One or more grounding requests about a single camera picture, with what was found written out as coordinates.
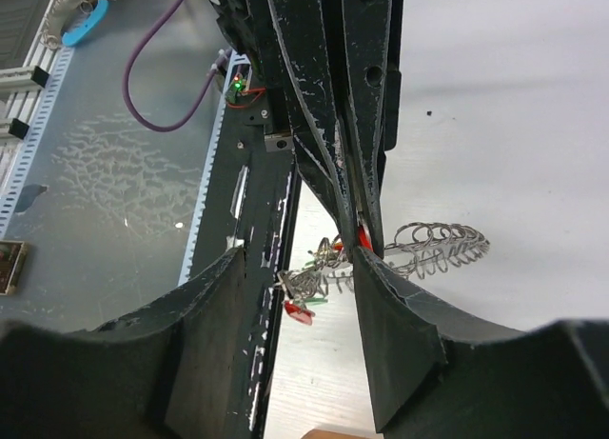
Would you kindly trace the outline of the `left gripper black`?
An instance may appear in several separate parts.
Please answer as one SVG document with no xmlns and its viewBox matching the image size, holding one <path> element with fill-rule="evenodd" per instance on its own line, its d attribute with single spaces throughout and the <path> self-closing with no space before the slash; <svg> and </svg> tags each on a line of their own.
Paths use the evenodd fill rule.
<svg viewBox="0 0 609 439">
<path fill-rule="evenodd" d="M 349 123 L 357 214 L 383 256 L 378 161 L 381 145 L 397 144 L 403 0 L 218 0 L 215 10 L 264 85 L 274 127 L 305 119 L 294 133 L 299 172 L 351 258 L 355 213 L 337 109 Z"/>
</svg>

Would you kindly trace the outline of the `red key tag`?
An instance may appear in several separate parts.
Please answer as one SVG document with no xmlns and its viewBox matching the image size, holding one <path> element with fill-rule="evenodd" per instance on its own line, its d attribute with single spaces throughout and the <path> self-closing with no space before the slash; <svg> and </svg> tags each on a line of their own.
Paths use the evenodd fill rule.
<svg viewBox="0 0 609 439">
<path fill-rule="evenodd" d="M 299 306 L 294 302 L 285 301 L 284 310 L 290 318 L 301 324 L 307 326 L 311 326 L 313 324 L 313 317 L 315 316 L 315 313 L 305 306 Z"/>
</svg>

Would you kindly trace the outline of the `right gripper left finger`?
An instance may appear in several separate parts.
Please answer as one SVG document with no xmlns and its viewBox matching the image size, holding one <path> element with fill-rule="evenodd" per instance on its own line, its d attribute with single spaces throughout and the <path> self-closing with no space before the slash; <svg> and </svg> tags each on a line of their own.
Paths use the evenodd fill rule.
<svg viewBox="0 0 609 439">
<path fill-rule="evenodd" d="M 183 324 L 201 289 L 183 284 L 98 329 L 1 325 L 5 438 L 181 438 L 166 423 Z"/>
</svg>

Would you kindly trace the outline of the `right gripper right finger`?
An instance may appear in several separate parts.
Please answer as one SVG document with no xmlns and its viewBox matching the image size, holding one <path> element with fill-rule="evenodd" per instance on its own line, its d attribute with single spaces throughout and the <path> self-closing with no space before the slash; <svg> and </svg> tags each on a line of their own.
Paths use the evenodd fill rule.
<svg viewBox="0 0 609 439">
<path fill-rule="evenodd" d="M 353 253 L 375 428 L 386 438 L 604 438 L 608 324 L 523 332 L 482 320 Z"/>
</svg>

